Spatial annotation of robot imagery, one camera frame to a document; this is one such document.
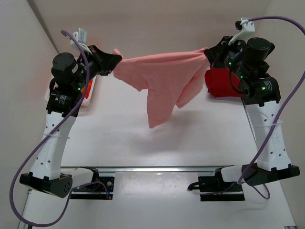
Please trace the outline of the aluminium rail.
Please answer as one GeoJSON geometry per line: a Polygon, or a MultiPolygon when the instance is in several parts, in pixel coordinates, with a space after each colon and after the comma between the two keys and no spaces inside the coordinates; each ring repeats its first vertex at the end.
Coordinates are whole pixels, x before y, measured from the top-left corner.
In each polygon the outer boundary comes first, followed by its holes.
{"type": "Polygon", "coordinates": [[[97,169],[99,172],[103,173],[115,173],[115,172],[152,172],[152,173],[161,173],[161,172],[213,172],[218,168],[225,166],[190,166],[190,167],[102,167],[102,166],[90,166],[97,169]]]}

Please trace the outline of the red folded t shirt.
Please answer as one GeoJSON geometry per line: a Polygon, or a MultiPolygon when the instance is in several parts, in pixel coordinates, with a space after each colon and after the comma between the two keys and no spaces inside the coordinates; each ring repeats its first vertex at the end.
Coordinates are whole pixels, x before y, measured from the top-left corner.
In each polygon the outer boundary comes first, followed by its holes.
{"type": "Polygon", "coordinates": [[[231,86],[227,68],[210,68],[206,71],[204,78],[208,93],[215,98],[243,96],[231,86]]]}

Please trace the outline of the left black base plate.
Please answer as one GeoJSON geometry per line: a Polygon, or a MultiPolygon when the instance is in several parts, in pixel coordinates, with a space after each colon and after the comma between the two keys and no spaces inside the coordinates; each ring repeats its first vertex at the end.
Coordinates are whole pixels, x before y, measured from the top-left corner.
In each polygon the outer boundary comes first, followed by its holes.
{"type": "Polygon", "coordinates": [[[98,180],[102,184],[92,184],[75,189],[71,194],[71,199],[78,200],[112,200],[115,177],[101,176],[98,180]]]}

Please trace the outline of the pink t shirt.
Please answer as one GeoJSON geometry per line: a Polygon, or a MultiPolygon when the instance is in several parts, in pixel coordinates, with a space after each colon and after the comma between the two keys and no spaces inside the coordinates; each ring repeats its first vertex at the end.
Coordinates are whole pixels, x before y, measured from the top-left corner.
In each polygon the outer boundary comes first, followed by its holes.
{"type": "Polygon", "coordinates": [[[205,49],[123,58],[115,78],[138,91],[147,90],[150,128],[167,122],[175,106],[182,108],[202,90],[209,62],[205,49]]]}

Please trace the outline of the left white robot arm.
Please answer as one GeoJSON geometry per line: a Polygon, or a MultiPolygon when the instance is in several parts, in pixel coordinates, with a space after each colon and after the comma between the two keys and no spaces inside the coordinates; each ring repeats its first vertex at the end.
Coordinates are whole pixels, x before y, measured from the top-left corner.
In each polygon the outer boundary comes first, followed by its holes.
{"type": "Polygon", "coordinates": [[[63,52],[54,57],[47,103],[47,119],[44,130],[46,142],[39,147],[38,155],[28,173],[20,176],[19,182],[36,191],[60,198],[66,197],[81,181],[89,190],[99,186],[100,178],[92,167],[78,168],[72,174],[61,172],[61,160],[68,135],[79,113],[78,102],[85,94],[86,82],[95,76],[110,74],[122,57],[105,53],[96,46],[89,46],[85,57],[75,59],[63,52]]]}

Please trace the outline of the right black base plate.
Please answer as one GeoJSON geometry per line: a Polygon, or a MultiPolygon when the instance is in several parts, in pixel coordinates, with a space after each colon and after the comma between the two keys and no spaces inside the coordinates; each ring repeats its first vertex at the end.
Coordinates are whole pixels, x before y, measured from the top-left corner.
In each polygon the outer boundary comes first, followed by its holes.
{"type": "Polygon", "coordinates": [[[201,202],[245,201],[243,188],[235,182],[216,177],[198,177],[201,202]]]}

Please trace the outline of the orange t shirt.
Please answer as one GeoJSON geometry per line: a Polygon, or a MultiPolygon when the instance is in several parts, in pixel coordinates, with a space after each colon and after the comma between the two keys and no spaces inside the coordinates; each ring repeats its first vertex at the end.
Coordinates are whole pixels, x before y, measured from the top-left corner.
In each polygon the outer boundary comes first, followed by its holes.
{"type": "Polygon", "coordinates": [[[88,84],[88,87],[87,87],[87,90],[86,90],[86,93],[85,93],[84,99],[88,99],[89,98],[91,87],[92,87],[92,83],[93,83],[93,80],[90,80],[90,82],[88,84]]]}

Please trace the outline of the white plastic basket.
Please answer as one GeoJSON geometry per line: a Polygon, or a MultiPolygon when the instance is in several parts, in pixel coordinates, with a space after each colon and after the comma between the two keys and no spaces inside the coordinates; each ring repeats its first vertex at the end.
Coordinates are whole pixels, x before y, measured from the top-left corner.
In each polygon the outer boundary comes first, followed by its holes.
{"type": "MultiPolygon", "coordinates": [[[[87,88],[84,100],[83,100],[83,102],[81,104],[81,108],[80,108],[80,112],[81,113],[88,111],[89,108],[90,108],[91,98],[92,98],[95,82],[96,82],[96,78],[92,79],[89,82],[89,85],[88,85],[88,88],[87,88]]],[[[58,85],[55,83],[55,85],[53,86],[53,89],[55,89],[57,87],[58,87],[58,85]]],[[[49,97],[50,97],[50,89],[47,88],[47,91],[46,91],[45,96],[44,96],[44,99],[45,99],[46,102],[48,102],[49,97]]]]}

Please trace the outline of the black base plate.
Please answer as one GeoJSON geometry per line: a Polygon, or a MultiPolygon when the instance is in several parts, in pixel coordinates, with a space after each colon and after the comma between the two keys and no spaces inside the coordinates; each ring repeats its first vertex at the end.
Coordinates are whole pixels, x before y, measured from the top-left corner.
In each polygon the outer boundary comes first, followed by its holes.
{"type": "Polygon", "coordinates": [[[201,202],[245,201],[243,188],[235,182],[216,177],[198,177],[201,202]]]}
{"type": "Polygon", "coordinates": [[[78,200],[112,200],[115,177],[101,176],[98,180],[102,184],[92,184],[75,189],[71,194],[71,199],[78,200]]]}

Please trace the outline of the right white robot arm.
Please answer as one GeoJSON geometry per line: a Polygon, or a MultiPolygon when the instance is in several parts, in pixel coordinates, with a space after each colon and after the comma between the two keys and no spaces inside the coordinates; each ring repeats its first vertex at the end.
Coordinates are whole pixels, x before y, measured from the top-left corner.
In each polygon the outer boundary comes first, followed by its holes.
{"type": "Polygon", "coordinates": [[[265,59],[274,48],[273,43],[263,38],[245,42],[225,36],[216,46],[204,51],[213,68],[227,69],[229,76],[239,79],[235,91],[242,96],[258,151],[249,164],[218,168],[213,177],[190,184],[188,190],[206,186],[213,194],[219,194],[242,183],[255,187],[300,175],[284,144],[279,119],[284,104],[280,103],[279,85],[267,72],[265,59]]]}

